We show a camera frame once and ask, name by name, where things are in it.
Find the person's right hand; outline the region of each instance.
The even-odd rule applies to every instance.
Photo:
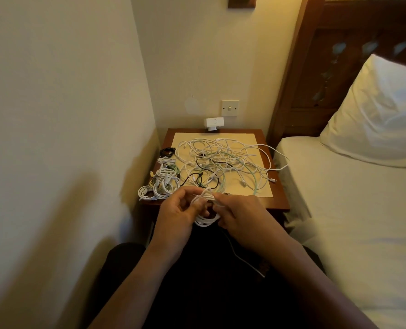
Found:
[[[270,245],[290,239],[256,196],[213,195],[221,204],[213,206],[221,216],[218,225],[228,230],[243,247],[267,257]]]

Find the white switch plate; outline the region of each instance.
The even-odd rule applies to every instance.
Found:
[[[222,100],[221,115],[223,117],[235,117],[239,111],[239,100]]]

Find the pillowcase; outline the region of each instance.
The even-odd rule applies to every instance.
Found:
[[[320,141],[338,154],[406,167],[406,66],[372,54]]]

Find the wooden headboard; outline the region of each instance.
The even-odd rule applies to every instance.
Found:
[[[406,0],[303,0],[267,143],[319,136],[372,53],[406,64]]]

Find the hand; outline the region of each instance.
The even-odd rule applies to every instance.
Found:
[[[267,258],[275,240],[284,242],[289,238],[256,196],[215,193],[214,197],[221,204],[213,206],[221,216],[218,225],[227,229],[243,247]]]
[[[148,248],[166,256],[171,265],[178,260],[188,242],[195,217],[198,214],[209,216],[205,199],[199,199],[191,205],[195,195],[200,195],[203,190],[199,187],[180,187],[160,206]]]

